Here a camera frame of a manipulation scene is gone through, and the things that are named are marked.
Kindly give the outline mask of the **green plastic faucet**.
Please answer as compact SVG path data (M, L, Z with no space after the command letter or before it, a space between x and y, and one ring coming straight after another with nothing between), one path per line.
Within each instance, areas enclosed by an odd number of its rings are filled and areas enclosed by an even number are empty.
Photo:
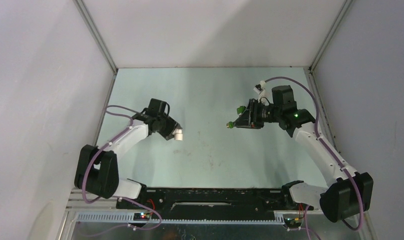
M236 118L234 121L229 121L229 122L226 124L226 127L227 127L228 129L239 128L241 124L238 122L238 120L239 120L239 118L241 117L241 115L244 113L245 110L246 110L246 106L243 106L243 105L238 106L238 107L236 108L236 117L237 117L237 118Z

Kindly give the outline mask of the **white elbow fitting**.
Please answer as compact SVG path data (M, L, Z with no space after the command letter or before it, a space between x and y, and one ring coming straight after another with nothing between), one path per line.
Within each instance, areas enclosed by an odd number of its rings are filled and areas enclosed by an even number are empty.
M173 132L174 140L176 141L182 141L183 140L183 130L180 128L177 128Z

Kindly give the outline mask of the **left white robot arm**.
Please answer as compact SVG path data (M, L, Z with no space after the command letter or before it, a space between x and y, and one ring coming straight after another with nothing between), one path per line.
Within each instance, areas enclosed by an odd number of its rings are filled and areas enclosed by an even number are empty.
M128 198L135 208L147 204L148 195L142 191L144 185L135 180L120 177L119 160L140 141L153 133L165 140L183 139L180 124L170 116L170 105L152 98L142 111L132 111L133 116L105 111L107 114L124 117L128 121L123 129L102 146L82 147L74 178L74 186L82 191L85 202L90 202L86 193L97 198Z

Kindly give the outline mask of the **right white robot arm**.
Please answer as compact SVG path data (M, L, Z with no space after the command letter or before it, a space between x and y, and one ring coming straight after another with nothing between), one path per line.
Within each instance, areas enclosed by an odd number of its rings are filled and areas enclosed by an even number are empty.
M369 210L373 179L359 173L333 149L320 132L316 120L306 109L298 109L291 86L272 88L272 102L250 99L237 108L238 118L228 128L261 129L265 123L277 123L291 138L304 147L320 170L326 187L309 185L301 180L282 186L281 204L293 209L299 204L320 209L335 223Z

